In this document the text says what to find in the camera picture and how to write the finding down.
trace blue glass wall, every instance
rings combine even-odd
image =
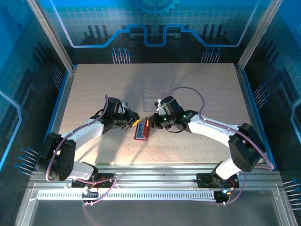
[[[268,3],[41,1],[74,64],[113,63],[113,48],[132,63],[237,63]]]
[[[301,181],[301,2],[283,1],[245,71],[277,169]]]
[[[65,68],[24,0],[0,1],[0,225],[14,225]]]

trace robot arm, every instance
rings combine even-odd
[[[100,111],[74,133],[72,130],[61,135],[48,134],[36,161],[36,169],[46,173],[54,150],[65,137],[68,137],[55,157],[50,176],[60,181],[67,178],[90,180],[92,177],[97,180],[95,177],[97,177],[98,169],[89,164],[74,161],[75,151],[89,140],[108,132],[113,126],[126,130],[140,121],[138,114],[132,112],[127,107],[127,103],[122,103],[119,99],[113,97],[108,98],[108,106],[104,115],[95,121],[99,118]]]
[[[200,117],[198,112],[192,110],[184,111],[171,96],[158,100],[155,106],[159,113],[155,113],[149,118],[151,127],[157,129],[165,128],[168,131],[172,126],[176,126],[178,132],[187,131],[201,134],[221,142],[230,149],[231,158],[218,164],[211,173],[212,180],[216,186],[220,187],[232,175],[240,171],[251,172],[261,158],[257,150],[243,137],[233,132],[232,129],[247,135],[265,152],[265,146],[249,124],[244,123],[242,126],[229,125],[204,116]],[[225,129],[216,126],[217,124],[223,125]]]

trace beige tabletop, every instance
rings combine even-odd
[[[178,86],[193,87],[203,94],[206,117],[236,125],[250,123],[233,64],[78,65],[60,133],[85,123],[103,108],[104,95],[127,101],[142,118],[155,112],[152,102],[160,93]],[[180,89],[173,96],[184,110],[199,111],[202,102],[193,91]],[[75,160],[217,163],[230,157],[226,146],[198,134],[151,128],[148,141],[134,140],[134,134],[134,128],[112,129],[79,148]]]

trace white arm segment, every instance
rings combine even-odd
[[[94,121],[94,119],[89,119],[85,124],[91,123]],[[69,132],[63,133],[62,137],[67,136]],[[68,140],[74,140],[76,142],[76,148],[77,150],[79,147],[84,145],[89,140],[92,140],[95,137],[99,137],[103,133],[103,124],[100,121],[96,121],[93,124],[86,126],[85,128],[80,129],[76,133],[74,133],[72,136],[68,138]]]
[[[233,129],[238,129],[237,125],[225,124],[219,121],[206,118],[205,116],[203,116],[203,118],[208,121],[213,121]],[[228,144],[229,136],[233,136],[235,134],[231,131],[228,131],[227,129],[221,129],[219,127],[209,125],[208,123],[201,121],[198,114],[192,117],[191,122],[188,123],[188,126],[192,133],[198,133],[206,137],[209,137],[213,140],[217,140],[222,144],[226,145],[227,147],[229,147]],[[231,177],[236,173],[239,173],[240,171],[241,169],[234,164],[232,158],[223,161],[215,170],[217,175],[219,175],[224,180],[228,179],[229,177]]]
[[[85,124],[91,123],[93,119],[89,119]],[[63,133],[62,137],[67,136],[69,132]],[[95,137],[99,137],[103,133],[103,124],[100,121],[96,121],[93,124],[86,126],[85,128],[80,129],[75,132],[72,136],[68,138],[68,140],[74,140],[76,142],[76,149],[84,145],[89,140],[92,140]],[[74,162],[73,170],[71,174],[68,176],[68,179],[83,179],[89,180],[93,173],[93,167],[89,166],[82,162]]]

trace enclosure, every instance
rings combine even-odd
[[[0,225],[300,224],[300,11],[298,0],[0,1]],[[247,173],[234,203],[196,201],[213,194],[196,174],[231,157],[198,133],[151,128],[139,141],[134,128],[112,129],[86,142],[74,160],[117,177],[93,207],[72,180],[35,169],[46,136],[85,123],[105,95],[142,119],[176,87],[264,143],[275,169]],[[173,96],[185,110],[202,105],[191,90]]]

